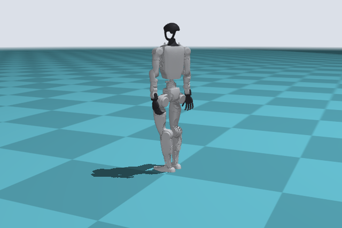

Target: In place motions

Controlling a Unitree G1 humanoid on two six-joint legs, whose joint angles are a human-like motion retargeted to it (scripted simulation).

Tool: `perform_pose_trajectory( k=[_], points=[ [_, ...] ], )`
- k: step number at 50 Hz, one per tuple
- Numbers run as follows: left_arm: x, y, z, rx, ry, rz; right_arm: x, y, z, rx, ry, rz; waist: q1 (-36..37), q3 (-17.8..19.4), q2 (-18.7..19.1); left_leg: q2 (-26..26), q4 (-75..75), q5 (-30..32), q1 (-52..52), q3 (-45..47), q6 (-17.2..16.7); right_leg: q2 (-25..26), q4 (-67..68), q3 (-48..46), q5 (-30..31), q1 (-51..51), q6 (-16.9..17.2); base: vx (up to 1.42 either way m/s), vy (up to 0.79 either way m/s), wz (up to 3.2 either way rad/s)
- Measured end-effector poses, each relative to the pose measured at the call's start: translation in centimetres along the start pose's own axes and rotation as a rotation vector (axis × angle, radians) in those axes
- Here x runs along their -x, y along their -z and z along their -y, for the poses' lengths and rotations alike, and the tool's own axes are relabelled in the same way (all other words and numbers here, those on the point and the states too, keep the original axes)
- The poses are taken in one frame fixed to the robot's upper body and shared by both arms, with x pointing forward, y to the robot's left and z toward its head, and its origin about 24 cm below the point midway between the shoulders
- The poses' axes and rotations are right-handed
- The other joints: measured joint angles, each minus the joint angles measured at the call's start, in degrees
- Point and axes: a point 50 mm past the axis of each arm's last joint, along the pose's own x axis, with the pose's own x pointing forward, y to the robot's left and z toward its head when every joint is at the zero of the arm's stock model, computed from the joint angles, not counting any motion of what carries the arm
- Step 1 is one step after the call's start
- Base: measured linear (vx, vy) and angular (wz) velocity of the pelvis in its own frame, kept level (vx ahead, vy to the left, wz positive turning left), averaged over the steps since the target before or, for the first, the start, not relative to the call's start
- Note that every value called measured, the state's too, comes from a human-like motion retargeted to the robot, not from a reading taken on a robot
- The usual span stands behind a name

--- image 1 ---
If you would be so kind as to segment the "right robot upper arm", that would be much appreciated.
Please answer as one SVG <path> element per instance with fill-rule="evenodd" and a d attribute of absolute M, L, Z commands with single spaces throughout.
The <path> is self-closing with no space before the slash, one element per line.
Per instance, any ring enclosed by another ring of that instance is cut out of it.
<path fill-rule="evenodd" d="M 184 46 L 184 68 L 183 68 L 182 75 L 190 74 L 190 53 L 191 53 L 190 48 Z"/>

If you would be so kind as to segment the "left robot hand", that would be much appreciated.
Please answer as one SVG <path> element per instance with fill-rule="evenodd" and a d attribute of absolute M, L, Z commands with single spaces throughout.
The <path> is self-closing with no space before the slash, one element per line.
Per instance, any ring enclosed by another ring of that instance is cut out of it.
<path fill-rule="evenodd" d="M 157 114 L 157 115 L 161 115 L 163 114 L 164 112 L 162 112 L 159 108 L 159 104 L 157 102 L 158 100 L 158 95 L 157 93 L 154 93 L 154 99 L 151 98 L 151 100 L 153 100 L 152 102 L 152 109 L 154 110 L 154 112 Z"/>

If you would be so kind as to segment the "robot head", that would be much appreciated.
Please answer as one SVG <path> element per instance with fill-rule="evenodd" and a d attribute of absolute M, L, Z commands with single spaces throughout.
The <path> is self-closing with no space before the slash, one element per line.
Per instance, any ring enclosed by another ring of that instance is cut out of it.
<path fill-rule="evenodd" d="M 168 40 L 168 46 L 179 46 L 176 43 L 175 38 L 174 38 L 176 31 L 180 31 L 180 28 L 175 23 L 168 23 L 164 26 L 165 38 L 166 40 Z M 171 38 L 167 37 L 166 35 L 167 32 L 170 32 L 171 34 L 173 34 Z"/>

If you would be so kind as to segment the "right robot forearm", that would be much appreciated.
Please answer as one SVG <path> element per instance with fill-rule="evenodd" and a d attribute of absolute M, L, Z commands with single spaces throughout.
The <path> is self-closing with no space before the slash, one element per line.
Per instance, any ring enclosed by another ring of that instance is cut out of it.
<path fill-rule="evenodd" d="M 191 73 L 189 75 L 184 75 L 183 76 L 183 88 L 184 88 L 184 92 L 186 95 L 190 94 L 189 90 L 190 90 L 190 79 L 191 79 Z"/>

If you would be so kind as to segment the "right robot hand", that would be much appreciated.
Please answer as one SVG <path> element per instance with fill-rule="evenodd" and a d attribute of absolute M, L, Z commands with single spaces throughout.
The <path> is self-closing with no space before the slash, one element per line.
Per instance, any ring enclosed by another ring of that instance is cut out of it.
<path fill-rule="evenodd" d="M 184 92 L 184 94 L 186 96 L 185 102 L 184 102 L 184 103 L 186 103 L 185 104 L 185 110 L 187 109 L 187 105 L 188 105 L 187 111 L 193 109 L 193 100 L 191 98 L 191 89 L 189 90 L 189 92 L 190 92 L 190 94 L 188 94 L 188 95 L 186 95 L 185 92 Z M 184 103 L 182 104 L 182 107 L 183 107 Z M 190 104 L 190 109 L 189 109 L 189 104 Z M 191 104 L 192 104 L 192 107 L 191 107 Z"/>

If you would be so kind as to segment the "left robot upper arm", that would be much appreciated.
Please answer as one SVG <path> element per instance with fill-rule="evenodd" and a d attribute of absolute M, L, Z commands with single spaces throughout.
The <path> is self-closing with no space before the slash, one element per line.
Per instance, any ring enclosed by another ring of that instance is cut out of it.
<path fill-rule="evenodd" d="M 157 47 L 152 50 L 152 67 L 155 77 L 159 76 L 160 56 L 163 54 L 164 47 Z"/>

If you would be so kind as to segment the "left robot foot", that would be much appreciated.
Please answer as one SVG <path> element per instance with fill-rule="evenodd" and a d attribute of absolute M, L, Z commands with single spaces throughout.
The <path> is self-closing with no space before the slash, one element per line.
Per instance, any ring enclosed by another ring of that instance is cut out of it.
<path fill-rule="evenodd" d="M 169 168 L 166 168 L 166 165 L 164 166 L 154 166 L 153 167 L 155 170 L 157 171 L 161 171 L 161 172 L 175 172 L 175 168 L 170 166 Z"/>

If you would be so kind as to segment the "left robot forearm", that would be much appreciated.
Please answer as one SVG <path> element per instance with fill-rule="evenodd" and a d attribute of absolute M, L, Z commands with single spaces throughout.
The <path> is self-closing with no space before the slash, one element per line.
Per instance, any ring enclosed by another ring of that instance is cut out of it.
<path fill-rule="evenodd" d="M 150 97 L 152 99 L 154 99 L 154 93 L 157 93 L 158 89 L 157 89 L 157 82 L 158 82 L 158 79 L 155 78 L 155 74 L 154 74 L 154 71 L 153 70 L 150 70 L 149 71 L 149 77 L 150 77 Z M 158 95 L 158 93 L 157 93 Z"/>

